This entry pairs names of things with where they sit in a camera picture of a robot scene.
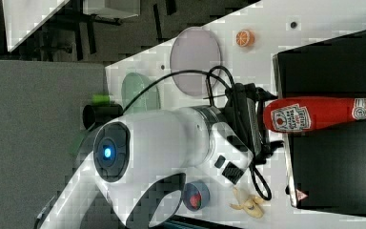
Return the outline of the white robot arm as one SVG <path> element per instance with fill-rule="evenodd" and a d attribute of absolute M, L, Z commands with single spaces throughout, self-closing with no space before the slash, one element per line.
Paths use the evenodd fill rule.
<path fill-rule="evenodd" d="M 227 95 L 223 108 L 124 114 L 101 126 L 38 229 L 79 229 L 98 194 L 127 229 L 150 229 L 179 209 L 190 168 L 235 186 L 264 149 L 255 106 L 274 95 L 253 84 Z"/>

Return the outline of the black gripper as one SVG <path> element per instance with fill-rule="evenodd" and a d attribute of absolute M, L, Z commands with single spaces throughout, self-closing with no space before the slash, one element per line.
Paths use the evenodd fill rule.
<path fill-rule="evenodd" d="M 265 103 L 277 99 L 276 95 L 254 83 L 235 83 L 225 91 L 228 102 L 224 115 L 239 139 L 254 154 L 254 164 L 265 164 L 274 152 L 284 146 L 283 140 L 271 141 L 263 122 Z"/>

